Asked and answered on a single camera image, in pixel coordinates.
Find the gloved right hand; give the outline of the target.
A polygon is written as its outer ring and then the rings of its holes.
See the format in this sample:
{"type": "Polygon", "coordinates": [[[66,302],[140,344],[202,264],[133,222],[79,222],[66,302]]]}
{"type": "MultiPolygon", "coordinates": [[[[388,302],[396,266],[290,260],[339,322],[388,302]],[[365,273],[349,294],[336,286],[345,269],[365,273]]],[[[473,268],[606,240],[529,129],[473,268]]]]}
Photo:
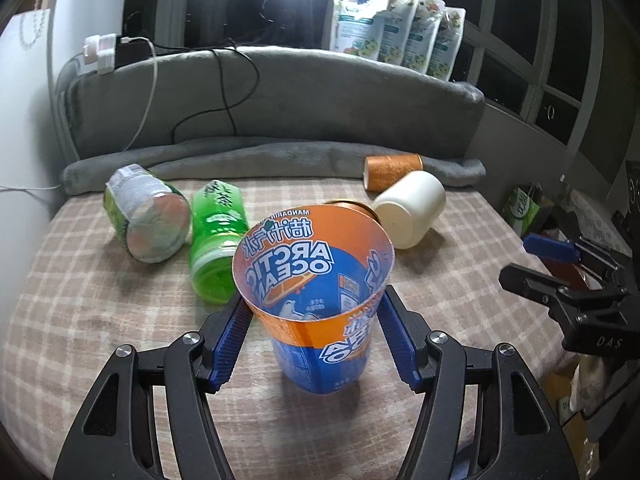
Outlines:
{"type": "Polygon", "coordinates": [[[592,414],[604,400],[608,385],[605,362],[598,356],[581,356],[570,383],[570,409],[592,414]]]}

